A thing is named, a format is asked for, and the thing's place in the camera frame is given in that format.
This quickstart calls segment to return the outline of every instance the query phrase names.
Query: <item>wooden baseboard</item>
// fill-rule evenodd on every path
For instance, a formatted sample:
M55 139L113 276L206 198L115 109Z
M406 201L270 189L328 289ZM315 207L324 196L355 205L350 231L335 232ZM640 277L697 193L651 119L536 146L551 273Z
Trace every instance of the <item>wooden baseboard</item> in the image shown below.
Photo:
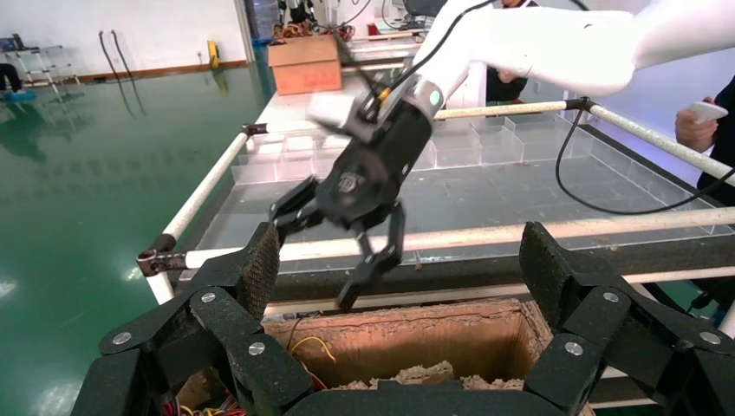
M237 68L237 67L244 67L248 64L247 61L229 61L229 62L220 62L219 67L220 68ZM140 71L130 71L130 73L136 77L136 78L143 78L143 77L154 77L154 76L164 76L164 75L175 75L175 74L188 74L191 72L201 72L201 71L209 71L209 65L202 64L202 65L186 65L183 67L169 67L169 68L154 68L154 69L142 69ZM121 79L128 78L127 72L125 70L118 71L117 75ZM114 80L114 74L112 72L105 73L105 74L92 74L92 75L79 75L79 81L81 82L93 82L95 79L99 78L108 78Z

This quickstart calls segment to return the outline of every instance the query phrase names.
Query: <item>person's hand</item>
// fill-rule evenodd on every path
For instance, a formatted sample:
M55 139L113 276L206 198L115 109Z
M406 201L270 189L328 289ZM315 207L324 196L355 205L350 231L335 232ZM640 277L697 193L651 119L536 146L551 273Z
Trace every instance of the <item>person's hand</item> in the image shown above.
M705 102L714 104L712 97L705 98ZM712 136L717 126L716 120L697 124L697 114L685 108L676 114L676 141L697 152L704 152L714 143Z
M515 75L511 74L508 71L502 69L498 71L498 79L500 79L503 84L509 84L513 82L513 80L515 80L516 78L517 77Z

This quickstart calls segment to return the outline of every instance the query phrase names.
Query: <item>white robotic arm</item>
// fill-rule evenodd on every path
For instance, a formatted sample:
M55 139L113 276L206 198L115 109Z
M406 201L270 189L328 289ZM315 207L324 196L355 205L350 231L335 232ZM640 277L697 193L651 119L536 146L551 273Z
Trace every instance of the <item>white robotic arm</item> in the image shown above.
M479 3L447 2L414 65L434 50L457 15ZM733 46L733 0L653 0L637 16L487 6L465 14L416 74L448 97L464 80L470 63L482 62L578 94L601 96L624 89L636 69Z

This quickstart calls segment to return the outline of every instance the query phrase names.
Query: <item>black jacket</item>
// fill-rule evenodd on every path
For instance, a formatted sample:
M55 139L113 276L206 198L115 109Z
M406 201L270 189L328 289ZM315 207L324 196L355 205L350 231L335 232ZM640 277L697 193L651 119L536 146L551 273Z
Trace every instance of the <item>black jacket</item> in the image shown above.
M712 158L728 165L735 166L735 77L730 84L717 95L715 103L726 109L729 114L718 120L719 126L715 133ZM715 181L712 176L702 173L697 187L703 189ZM735 188L722 184L709 195L727 206L735 206Z

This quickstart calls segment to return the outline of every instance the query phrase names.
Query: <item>epoxy floor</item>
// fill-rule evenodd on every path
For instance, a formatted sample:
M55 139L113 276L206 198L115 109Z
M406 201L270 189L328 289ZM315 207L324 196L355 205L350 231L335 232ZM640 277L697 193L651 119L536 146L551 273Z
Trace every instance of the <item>epoxy floor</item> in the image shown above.
M0 101L0 412L67 415L97 342L155 306L134 258L272 94L255 65Z

